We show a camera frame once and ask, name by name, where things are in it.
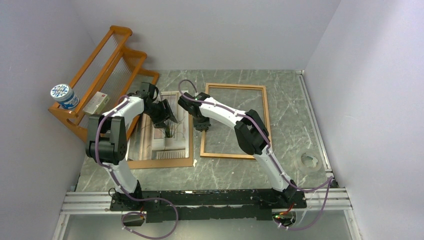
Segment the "brown backing board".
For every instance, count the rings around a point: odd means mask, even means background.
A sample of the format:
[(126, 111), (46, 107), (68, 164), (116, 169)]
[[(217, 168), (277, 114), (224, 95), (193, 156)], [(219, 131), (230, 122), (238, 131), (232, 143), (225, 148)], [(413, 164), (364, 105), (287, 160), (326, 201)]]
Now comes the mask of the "brown backing board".
[[(187, 113), (189, 119), (189, 157), (188, 158), (175, 158), (175, 159), (164, 159), (164, 160), (128, 160), (127, 162), (131, 169), (154, 169), (154, 168), (177, 168), (177, 167), (191, 167), (194, 163), (194, 153), (193, 153), (193, 119), (191, 115)], [(129, 141), (132, 136), (133, 131), (137, 127), (137, 124), (142, 116), (138, 116), (134, 119), (133, 123), (130, 125), (130, 132), (128, 133), (128, 151), (129, 151)]]

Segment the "plant photo print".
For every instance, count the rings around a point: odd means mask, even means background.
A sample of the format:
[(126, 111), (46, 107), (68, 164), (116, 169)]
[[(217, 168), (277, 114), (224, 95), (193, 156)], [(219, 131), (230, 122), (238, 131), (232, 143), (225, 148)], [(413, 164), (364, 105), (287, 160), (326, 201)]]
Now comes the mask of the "plant photo print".
[(129, 161), (183, 159), (189, 157), (189, 117), (178, 105), (180, 93), (165, 91), (162, 100), (167, 100), (176, 122), (166, 120), (165, 128), (155, 128), (149, 116), (143, 115), (129, 140)]

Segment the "wooden picture frame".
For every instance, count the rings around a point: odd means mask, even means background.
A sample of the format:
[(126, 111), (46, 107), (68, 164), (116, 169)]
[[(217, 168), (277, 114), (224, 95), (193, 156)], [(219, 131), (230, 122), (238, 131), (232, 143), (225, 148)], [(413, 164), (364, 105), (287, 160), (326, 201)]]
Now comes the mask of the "wooden picture frame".
[[(205, 92), (210, 93), (211, 89), (233, 89), (233, 90), (248, 90), (248, 91), (260, 91), (262, 96), (262, 106), (265, 126), (270, 129), (270, 115), (269, 115), (269, 104), (267, 89), (264, 85), (252, 85), (252, 84), (229, 84), (229, 83), (206, 83)], [(217, 121), (229, 127), (231, 130), (234, 129), (236, 121), (242, 119), (245, 115), (240, 110), (230, 109), (228, 106), (224, 106), (220, 103), (213, 103), (211, 106), (212, 112), (218, 115)], [(205, 131), (201, 134), (200, 142), (200, 156), (202, 158), (217, 158), (217, 159), (237, 159), (237, 160), (253, 160), (254, 157), (249, 154), (235, 154), (235, 153), (211, 153), (206, 152), (206, 136)]]

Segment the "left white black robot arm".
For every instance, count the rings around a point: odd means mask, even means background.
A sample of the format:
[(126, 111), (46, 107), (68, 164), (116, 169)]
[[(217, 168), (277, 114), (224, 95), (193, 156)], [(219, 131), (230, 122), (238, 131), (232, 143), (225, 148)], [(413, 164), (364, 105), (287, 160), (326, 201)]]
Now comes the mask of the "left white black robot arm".
[(152, 83), (142, 82), (139, 90), (121, 96), (121, 103), (88, 119), (86, 155), (108, 173), (114, 183), (113, 200), (129, 210), (143, 206), (140, 182), (127, 162), (127, 131), (135, 117), (147, 115), (154, 128), (165, 129), (166, 121), (177, 122), (169, 102)]

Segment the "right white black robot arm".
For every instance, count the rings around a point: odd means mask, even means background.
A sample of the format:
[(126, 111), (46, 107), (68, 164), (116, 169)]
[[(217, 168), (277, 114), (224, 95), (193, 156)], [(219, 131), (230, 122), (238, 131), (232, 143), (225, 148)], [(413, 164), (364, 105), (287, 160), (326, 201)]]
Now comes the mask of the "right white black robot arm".
[(216, 121), (235, 134), (237, 146), (253, 157), (262, 167), (270, 182), (269, 189), (252, 189), (258, 202), (275, 208), (306, 208), (305, 193), (286, 173), (274, 153), (270, 133), (256, 110), (239, 110), (214, 99), (205, 92), (193, 96), (187, 92), (178, 99), (178, 105), (193, 118), (195, 130), (206, 133), (211, 121)]

